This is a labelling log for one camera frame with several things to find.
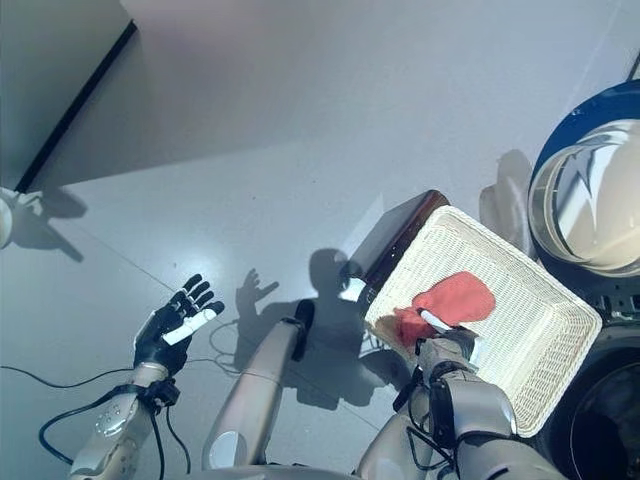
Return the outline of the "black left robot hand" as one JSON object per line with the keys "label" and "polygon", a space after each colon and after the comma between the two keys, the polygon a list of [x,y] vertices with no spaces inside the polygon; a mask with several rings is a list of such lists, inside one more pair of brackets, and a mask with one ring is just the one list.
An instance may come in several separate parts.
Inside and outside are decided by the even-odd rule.
{"label": "black left robot hand", "polygon": [[189,278],[154,310],[134,339],[134,366],[153,363],[174,376],[185,365],[193,335],[225,309],[200,274]]}

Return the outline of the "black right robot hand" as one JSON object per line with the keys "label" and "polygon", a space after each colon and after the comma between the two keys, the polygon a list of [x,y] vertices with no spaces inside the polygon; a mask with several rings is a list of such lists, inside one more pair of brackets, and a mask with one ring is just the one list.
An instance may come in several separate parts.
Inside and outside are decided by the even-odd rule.
{"label": "black right robot hand", "polygon": [[482,337],[463,326],[449,326],[426,309],[419,309],[418,313],[436,331],[434,337],[421,344],[417,355],[421,368],[434,370],[440,363],[452,362],[472,372],[479,370],[479,358],[484,348]]}

